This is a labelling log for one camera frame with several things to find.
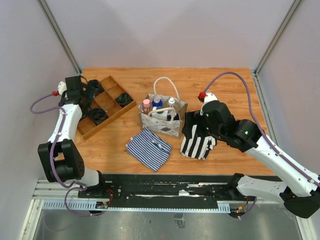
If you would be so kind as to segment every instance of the white handle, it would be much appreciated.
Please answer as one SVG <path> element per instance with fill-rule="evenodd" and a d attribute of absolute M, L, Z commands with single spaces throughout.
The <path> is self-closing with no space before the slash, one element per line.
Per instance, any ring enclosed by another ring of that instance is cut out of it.
<path fill-rule="evenodd" d="M 169 111 L 173 111 L 173 114 L 171 115 L 171 121 L 173 121 L 174 119 L 174 116 L 176 115 L 176 110 L 173 108 L 173 107 L 165 107 L 165 108 L 160 108 L 160 109 L 156 109 L 156 110 L 152 110 L 148 113 L 148 117 L 150 117 L 151 114 L 153 113 L 158 113 L 158 112 L 163 112 L 163 111 L 167 111 L 168 110 L 168 113 Z"/>
<path fill-rule="evenodd" d="M 159 80 L 161 80 L 161 79 L 167 79 L 167 80 L 172 84 L 172 86 L 173 86 L 173 88 L 174 88 L 174 90 L 175 90 L 175 93 L 176 93 L 176 98 L 177 98 L 178 100 L 180 100 L 179 93 L 178 93 L 178 90 L 177 90 L 175 84 L 171 81 L 170 78 L 168 78 L 168 77 L 166 77 L 166 76 L 159 77 L 157 80 L 154 81 L 154 84 L 153 84 L 154 94 L 157 95 L 156 84 L 157 84 L 157 82 L 158 82 Z"/>

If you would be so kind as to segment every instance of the gray wall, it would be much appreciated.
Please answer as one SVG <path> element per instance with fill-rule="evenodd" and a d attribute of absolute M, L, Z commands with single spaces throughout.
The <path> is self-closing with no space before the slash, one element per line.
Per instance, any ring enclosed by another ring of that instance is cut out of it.
<path fill-rule="evenodd" d="M 47 0 L 84 67 L 254 69 L 293 0 Z"/>
<path fill-rule="evenodd" d="M 36 0 L 2 0 L 0 33 L 0 238 L 14 240 L 44 175 L 38 144 L 58 119 L 58 112 L 35 116 L 29 107 L 75 72 Z"/>
<path fill-rule="evenodd" d="M 320 1 L 306 0 L 260 74 L 279 145 L 320 174 Z M 320 212 L 313 217 L 320 237 Z"/>

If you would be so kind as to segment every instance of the red connector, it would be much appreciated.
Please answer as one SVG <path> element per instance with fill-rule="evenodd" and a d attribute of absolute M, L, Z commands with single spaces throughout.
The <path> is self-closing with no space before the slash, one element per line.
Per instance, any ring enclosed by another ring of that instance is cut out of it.
<path fill-rule="evenodd" d="M 202 91 L 202 92 L 199 93 L 198 99 L 200 100 L 200 102 L 203 103 L 206 96 L 207 96 L 207 94 Z"/>
<path fill-rule="evenodd" d="M 52 95 L 53 95 L 53 96 L 58 96 L 58 95 L 59 95 L 59 92 L 58 92 L 58 91 L 53 91 L 53 92 L 52 92 Z"/>

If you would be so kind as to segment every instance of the wooden tray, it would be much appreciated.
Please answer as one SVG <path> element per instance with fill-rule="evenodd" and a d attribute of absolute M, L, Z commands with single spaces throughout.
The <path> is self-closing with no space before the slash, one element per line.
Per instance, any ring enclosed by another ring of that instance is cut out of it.
<path fill-rule="evenodd" d="M 100 93 L 94 98 L 94 102 L 91 105 L 91 108 L 102 108 L 106 111 L 108 118 L 104 120 L 99 125 L 95 123 L 87 116 L 82 119 L 77 126 L 78 131 L 80 132 L 84 140 L 89 139 L 94 134 L 99 132 L 105 126 L 109 125 L 120 116 L 128 112 L 134 106 L 136 106 L 136 101 L 130 102 L 125 107 L 121 107 L 117 102 L 116 98 L 122 93 L 128 93 L 123 87 L 121 87 L 112 76 L 108 76 L 101 81 L 104 92 Z"/>

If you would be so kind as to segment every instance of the wooden table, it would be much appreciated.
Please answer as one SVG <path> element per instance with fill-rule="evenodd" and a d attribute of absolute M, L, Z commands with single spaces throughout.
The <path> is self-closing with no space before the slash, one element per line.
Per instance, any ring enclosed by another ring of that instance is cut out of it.
<path fill-rule="evenodd" d="M 203 91 L 215 76 L 225 71 L 237 72 L 245 79 L 250 89 L 253 112 L 266 130 L 251 72 L 247 68 L 86 68 L 83 76 L 88 80 L 102 80 L 111 75 L 137 103 L 142 102 L 147 92 L 153 93 L 153 84 L 157 78 L 166 76 L 175 83 L 180 98 L 188 103 L 188 111 L 195 111 L 202 106 L 197 98 L 199 92 Z M 252 120 L 245 87 L 236 76 L 228 74 L 221 77 L 210 90 L 219 101 L 227 104 L 236 119 Z M 165 80 L 157 84 L 157 92 L 166 96 L 175 95 L 172 85 Z M 75 144 L 86 167 L 102 173 L 152 173 L 126 152 L 126 143 L 141 131 L 138 111 L 138 107 L 131 109 L 87 141 L 77 133 Z M 273 175 L 262 163 L 224 142 L 218 142 L 206 160 L 198 160 L 180 154 L 183 137 L 160 137 L 172 145 L 173 150 L 168 161 L 158 170 L 158 174 Z"/>

